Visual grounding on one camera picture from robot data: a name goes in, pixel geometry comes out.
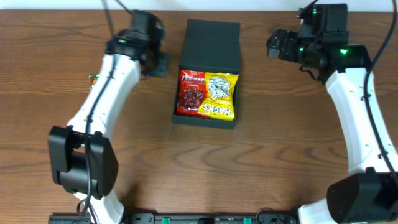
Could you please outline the red Hacks candy bag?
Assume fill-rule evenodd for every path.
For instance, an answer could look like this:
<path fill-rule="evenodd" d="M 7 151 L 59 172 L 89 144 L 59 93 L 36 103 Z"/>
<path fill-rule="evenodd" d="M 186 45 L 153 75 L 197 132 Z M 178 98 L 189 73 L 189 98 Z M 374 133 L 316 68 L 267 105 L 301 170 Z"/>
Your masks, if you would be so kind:
<path fill-rule="evenodd" d="M 179 116 L 209 119 L 209 116 L 198 113 L 198 109 L 206 97 L 205 72 L 181 70 L 176 114 Z"/>

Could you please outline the dark green gift box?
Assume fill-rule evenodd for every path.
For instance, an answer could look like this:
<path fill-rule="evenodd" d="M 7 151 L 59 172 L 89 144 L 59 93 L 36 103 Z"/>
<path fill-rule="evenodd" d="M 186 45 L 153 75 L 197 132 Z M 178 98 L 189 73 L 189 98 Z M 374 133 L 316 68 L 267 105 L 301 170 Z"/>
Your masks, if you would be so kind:
<path fill-rule="evenodd" d="M 182 56 L 178 65 L 177 89 L 175 92 L 174 110 L 171 116 L 175 124 L 202 126 L 219 129 L 234 129 L 236 126 L 238 90 L 237 82 L 233 104 L 235 118 L 233 121 L 219 119 L 202 119 L 177 114 L 180 95 L 180 71 L 193 70 L 213 73 L 241 73 L 241 49 L 239 43 L 240 23 L 188 19 L 183 42 Z"/>

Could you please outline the red KitKat bar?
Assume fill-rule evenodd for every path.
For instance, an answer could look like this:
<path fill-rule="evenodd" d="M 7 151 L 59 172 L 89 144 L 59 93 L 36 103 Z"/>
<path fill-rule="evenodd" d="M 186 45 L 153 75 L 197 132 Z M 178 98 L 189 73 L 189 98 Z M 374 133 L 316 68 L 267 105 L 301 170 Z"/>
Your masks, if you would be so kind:
<path fill-rule="evenodd" d="M 88 75 L 88 78 L 90 79 L 90 91 L 92 91 L 93 87 L 95 86 L 98 77 L 99 77 L 98 74 Z"/>

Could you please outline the yellow Hacks candy bag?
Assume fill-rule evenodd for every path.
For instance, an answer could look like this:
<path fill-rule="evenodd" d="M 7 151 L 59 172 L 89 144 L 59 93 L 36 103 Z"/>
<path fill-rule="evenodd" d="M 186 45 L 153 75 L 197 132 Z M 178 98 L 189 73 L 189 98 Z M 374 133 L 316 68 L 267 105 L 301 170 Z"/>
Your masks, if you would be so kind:
<path fill-rule="evenodd" d="M 233 95 L 239 75 L 232 73 L 205 73 L 206 98 L 198 114 L 211 119 L 233 121 L 235 117 Z"/>

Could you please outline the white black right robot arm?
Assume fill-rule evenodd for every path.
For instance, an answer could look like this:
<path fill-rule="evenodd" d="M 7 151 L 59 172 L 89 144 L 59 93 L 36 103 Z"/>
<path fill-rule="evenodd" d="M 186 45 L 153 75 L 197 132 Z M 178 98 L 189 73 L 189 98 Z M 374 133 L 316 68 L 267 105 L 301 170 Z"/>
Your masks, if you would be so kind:
<path fill-rule="evenodd" d="M 351 44 L 346 4 L 301 8 L 299 32 L 277 29 L 267 41 L 272 58 L 297 63 L 325 85 L 340 119 L 349 176 L 326 197 L 299 206 L 294 223 L 375 223 L 397 220 L 397 151 L 389 137 L 364 45 Z"/>

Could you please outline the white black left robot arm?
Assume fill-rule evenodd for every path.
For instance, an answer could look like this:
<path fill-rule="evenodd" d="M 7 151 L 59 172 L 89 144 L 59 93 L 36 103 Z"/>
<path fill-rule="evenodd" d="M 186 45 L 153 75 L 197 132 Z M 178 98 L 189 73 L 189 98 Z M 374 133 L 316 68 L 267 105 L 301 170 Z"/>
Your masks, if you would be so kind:
<path fill-rule="evenodd" d="M 113 189 L 119 164 L 111 138 L 125 100 L 141 76 L 164 77 L 165 31 L 124 29 L 106 45 L 95 84 L 65 127 L 54 126 L 47 142 L 53 182 L 78 198 L 72 223 L 121 223 L 124 206 Z"/>

